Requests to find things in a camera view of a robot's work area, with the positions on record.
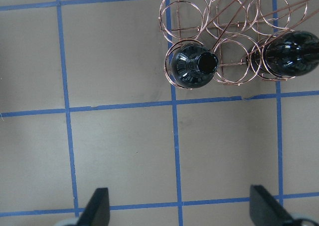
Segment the bottle neck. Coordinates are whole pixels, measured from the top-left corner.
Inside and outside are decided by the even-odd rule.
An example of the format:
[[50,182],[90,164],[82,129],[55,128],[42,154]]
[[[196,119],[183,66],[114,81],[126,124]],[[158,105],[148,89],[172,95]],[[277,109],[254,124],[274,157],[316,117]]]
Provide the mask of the bottle neck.
[[305,43],[301,54],[308,61],[319,61],[319,42]]
[[209,75],[215,73],[218,60],[211,52],[204,52],[199,56],[189,60],[189,68],[194,69],[197,73]]

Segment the blue tape grid line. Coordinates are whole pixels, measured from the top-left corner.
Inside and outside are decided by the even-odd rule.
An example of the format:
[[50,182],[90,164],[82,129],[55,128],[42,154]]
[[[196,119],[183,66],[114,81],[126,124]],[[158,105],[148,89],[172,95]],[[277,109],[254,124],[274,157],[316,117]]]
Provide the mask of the blue tape grid line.
[[[287,97],[302,97],[302,96],[318,96],[319,91],[303,91],[303,92],[287,92],[281,93],[281,98]],[[225,102],[225,101],[238,101],[238,100],[260,100],[260,99],[275,99],[276,94],[260,94],[250,98],[242,98],[241,96],[230,96],[230,97],[212,97],[212,98],[200,98],[200,99],[187,99],[187,100],[176,100],[176,105],[185,104],[201,104],[201,103],[212,103],[212,102]],[[142,103],[128,103],[128,104],[114,104],[114,105],[99,105],[99,106],[81,106],[81,107],[70,107],[70,112],[80,111],[94,111],[94,110],[113,110],[113,109],[128,109],[128,108],[141,108],[141,107],[155,107],[172,105],[170,101],[155,101],[155,102],[142,102]],[[43,114],[59,114],[65,113],[65,109],[46,109],[46,110],[29,110],[29,111],[16,111],[16,112],[3,112],[3,117],[14,117],[14,116],[27,116],[27,115],[43,115]]]
[[[273,11],[278,9],[277,0],[272,0]],[[273,18],[277,18],[278,14],[274,13]],[[274,25],[278,26],[278,21],[274,21]],[[278,192],[279,203],[284,205],[284,176],[283,176],[283,136],[282,136],[282,112],[281,112],[281,84],[276,82],[276,105],[277,105],[277,145],[278,145]]]
[[[166,6],[169,5],[170,0],[166,0]],[[166,12],[166,24],[167,28],[171,29],[171,14],[170,8]],[[171,43],[167,44],[168,49],[171,47]],[[178,139],[178,119],[177,119],[177,103],[176,103],[176,90],[174,86],[170,86],[171,92],[171,105],[173,116],[173,134],[174,134],[174,152],[175,152],[175,174],[176,174],[176,192],[177,192],[177,207],[178,207],[178,225],[183,226],[183,207],[182,207],[182,195],[181,195],[181,177],[180,177],[180,161],[179,161],[179,139]]]
[[0,11],[4,10],[17,10],[17,9],[30,9],[30,8],[41,8],[41,7],[54,7],[59,5],[75,5],[75,4],[89,4],[99,2],[115,2],[115,1],[128,1],[128,0],[56,0],[49,2],[39,2],[30,4],[20,5],[4,5],[0,6]]
[[277,102],[277,144],[278,144],[278,186],[279,203],[284,205],[284,178],[283,178],[283,136],[282,136],[282,114],[281,114],[281,88],[280,82],[276,82]]
[[70,102],[67,84],[67,72],[65,65],[65,49],[64,49],[64,36],[63,36],[63,21],[62,21],[62,9],[58,5],[57,9],[57,20],[58,20],[58,31],[59,31],[59,42],[60,42],[60,54],[61,54],[61,70],[62,70],[62,82],[63,82],[63,93],[64,93],[64,104],[65,104],[65,116],[66,116],[66,127],[69,145],[69,157],[70,157],[70,169],[71,169],[71,180],[72,180],[72,192],[73,192],[73,204],[75,209],[75,216],[79,216],[78,212],[78,194],[76,186],[75,176],[75,164],[74,164],[74,152],[73,152],[73,139],[72,139],[72,128],[71,128],[71,114],[70,114]]
[[[311,198],[319,197],[319,192],[304,193],[304,194],[291,194],[284,195],[284,199],[299,199],[299,198]],[[186,201],[186,202],[170,202],[170,203],[156,203],[156,204],[140,204],[140,205],[121,205],[111,206],[111,210],[132,210],[132,209],[150,209],[150,208],[166,208],[166,207],[178,207],[180,204],[183,206],[195,206],[195,205],[212,205],[212,204],[228,204],[228,203],[242,203],[249,202],[249,198],[233,198],[233,199],[216,199],[216,200],[200,200],[200,201]],[[78,212],[84,211],[84,208],[79,208]],[[60,210],[34,210],[34,211],[18,211],[18,212],[0,212],[0,217],[10,216],[25,216],[25,215],[46,215],[46,214],[67,214],[75,213],[75,209],[60,209]]]

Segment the black bottle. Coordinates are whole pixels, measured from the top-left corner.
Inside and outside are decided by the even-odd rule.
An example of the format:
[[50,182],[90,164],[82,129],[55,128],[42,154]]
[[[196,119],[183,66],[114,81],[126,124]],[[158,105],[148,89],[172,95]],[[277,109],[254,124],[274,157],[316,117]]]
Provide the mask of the black bottle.
[[[263,57],[269,71],[277,76],[304,75],[319,64],[319,39],[307,31],[289,32],[266,45]],[[253,68],[258,68],[259,52],[251,59]]]
[[213,78],[218,67],[218,59],[203,45],[190,43],[175,52],[170,67],[179,85],[199,88]]

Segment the wire ring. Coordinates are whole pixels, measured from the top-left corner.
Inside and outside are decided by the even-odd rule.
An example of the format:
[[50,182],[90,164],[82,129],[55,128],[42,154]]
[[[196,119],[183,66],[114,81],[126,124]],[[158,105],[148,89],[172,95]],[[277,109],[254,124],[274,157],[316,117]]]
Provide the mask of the wire ring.
[[[260,50],[258,44],[254,41],[254,39],[251,38],[251,37],[249,37],[249,36],[247,36],[247,35],[243,35],[243,34],[232,35],[232,36],[229,36],[229,37],[227,37],[227,38],[221,40],[221,41],[215,46],[215,48],[214,48],[214,50],[213,50],[213,53],[215,53],[215,52],[217,51],[217,49],[218,49],[219,47],[221,47],[222,43],[232,42],[232,43],[235,43],[235,44],[240,45],[240,46],[244,49],[244,51],[245,51],[245,53],[246,53],[246,56],[249,57],[250,54],[249,54],[248,50],[245,48],[245,46],[244,46],[242,43],[240,43],[240,42],[238,42],[238,41],[236,41],[236,40],[233,39],[233,38],[237,38],[237,37],[244,37],[244,38],[249,39],[251,42],[253,42],[253,44],[256,46],[256,48],[258,49],[259,53],[261,54],[261,50]],[[257,70],[254,71],[253,76],[251,76],[250,78],[248,78],[248,79],[246,79],[246,80],[243,80],[243,79],[247,76],[249,68],[252,68],[252,66],[251,66],[251,61],[248,62],[248,66],[247,66],[247,69],[246,69],[244,75],[243,75],[239,80],[237,80],[237,81],[231,81],[231,80],[226,79],[225,77],[221,76],[218,71],[216,72],[216,74],[217,74],[222,80],[217,79],[215,76],[214,76],[214,79],[215,79],[217,82],[222,83],[222,84],[240,85],[240,84],[243,84],[243,83],[246,83],[246,82],[251,81],[253,78],[255,78],[255,77],[257,76],[258,71],[259,71],[259,69],[261,68],[261,62],[259,63]]]
[[[211,4],[216,1],[216,0],[211,0],[211,2],[209,3],[209,9],[211,8]],[[244,12],[245,12],[245,16],[247,16],[247,11],[246,11],[246,8],[242,5],[242,2],[240,0],[236,0],[236,2],[238,2],[240,4],[240,7],[243,8]],[[221,28],[214,20],[212,21],[213,24],[220,30],[224,30],[223,28]],[[242,27],[242,29],[238,32],[230,32],[230,31],[225,31],[225,33],[228,33],[228,34],[240,34],[244,31],[246,31],[246,26],[247,26],[247,17],[245,17],[245,22],[244,22],[244,26]]]
[[[263,44],[263,43],[264,43],[263,40],[265,40],[265,39],[260,40],[257,44],[258,44],[258,45]],[[251,52],[253,52],[255,49],[256,49],[256,46],[254,45],[253,48],[251,49]],[[249,60],[250,60],[250,62],[252,62],[251,57],[252,57],[252,54],[249,54]],[[266,71],[265,71],[265,70],[263,69],[263,67],[260,68],[260,70],[259,70],[258,73],[257,73],[259,77],[261,77],[263,80],[269,80],[269,81],[277,81],[277,80],[280,80],[279,77],[276,77],[275,75],[273,75],[273,74],[269,71],[269,69],[265,66],[264,61],[263,61],[262,59],[259,59],[259,64],[261,64],[261,65],[266,69]],[[264,73],[272,75],[273,78],[265,77],[265,76],[263,75]]]
[[[177,38],[178,40],[181,40],[181,39],[190,39],[190,38],[194,38],[194,37],[195,37],[195,38],[198,38],[198,37],[199,37],[199,35],[206,29],[206,26],[207,26],[207,24],[208,24],[209,15],[210,15],[207,1],[206,1],[206,0],[203,0],[203,1],[204,1],[204,3],[205,3],[205,10],[202,12],[197,5],[195,5],[195,4],[192,3],[192,2],[185,1],[185,0],[176,0],[176,1],[172,2],[172,3],[170,3],[168,6],[166,6],[166,7],[163,9],[163,6],[164,6],[166,0],[162,0],[162,2],[161,2],[161,4],[160,4],[160,8],[159,8],[159,12],[160,12],[160,14],[159,14],[159,26],[160,26],[161,32],[163,33],[163,35],[164,35],[164,37],[165,37],[165,39],[166,39],[167,41],[169,41],[170,43],[175,43],[173,40],[169,39],[168,35],[170,35],[170,36],[172,36],[172,37],[175,37],[175,38]],[[163,15],[166,13],[167,9],[168,9],[169,7],[171,7],[173,4],[176,4],[176,3],[179,3],[179,2],[188,3],[188,4],[190,4],[191,6],[193,6],[195,9],[197,9],[197,10],[200,12],[201,20],[202,20],[202,22],[201,22],[201,28],[200,28],[200,30],[198,31],[197,34],[195,34],[195,35],[193,35],[193,36],[191,36],[191,37],[179,37],[178,35],[175,35],[175,34],[171,33],[171,32],[168,30],[168,28],[165,26],[164,22],[163,22],[162,17],[163,17]]]
[[[281,33],[281,32],[280,32],[280,31],[279,31],[279,32],[275,32],[274,34],[270,35],[269,37],[267,37],[267,38],[265,39],[264,44],[266,44],[266,45],[262,48],[262,56],[264,55],[264,52],[265,52],[265,50],[266,50],[266,47],[267,47],[269,44],[271,44],[271,42],[270,42],[270,43],[268,43],[268,45],[267,45],[267,42],[268,42],[272,37],[275,37],[275,35],[278,34],[278,33]],[[263,63],[263,65],[264,65],[264,67],[266,68],[266,70],[267,70],[271,75],[273,75],[274,77],[276,77],[276,78],[278,78],[278,79],[281,79],[281,80],[288,80],[288,79],[295,78],[295,76],[281,76],[281,75],[276,74],[276,73],[273,72],[270,68],[268,68],[268,66],[267,66],[267,64],[266,64],[266,61],[265,61],[265,58],[264,58],[264,57],[261,57],[261,59],[262,59],[262,63]]]
[[276,25],[271,24],[270,22],[268,22],[268,20],[266,20],[266,18],[263,16],[263,14],[262,14],[262,12],[261,12],[261,8],[260,8],[261,0],[258,0],[258,5],[259,5],[260,15],[262,16],[263,20],[265,21],[265,23],[266,23],[267,25],[269,25],[269,26],[271,26],[271,27],[273,27],[273,28],[276,28],[276,29],[282,29],[282,30],[286,30],[286,29],[287,29],[287,26],[288,26],[288,24],[289,24],[289,22],[290,22],[290,15],[291,15],[291,13],[290,13],[290,7],[288,7],[289,13],[288,13],[288,19],[287,19],[286,25],[285,25],[284,27],[279,27],[279,26],[276,26]]

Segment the bottle opening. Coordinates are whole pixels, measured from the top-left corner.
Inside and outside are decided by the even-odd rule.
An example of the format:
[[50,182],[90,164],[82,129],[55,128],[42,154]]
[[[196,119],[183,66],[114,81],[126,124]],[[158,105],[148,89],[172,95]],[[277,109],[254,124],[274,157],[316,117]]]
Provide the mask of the bottle opening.
[[213,53],[206,52],[199,57],[197,66],[199,71],[204,74],[215,73],[218,66],[218,59]]

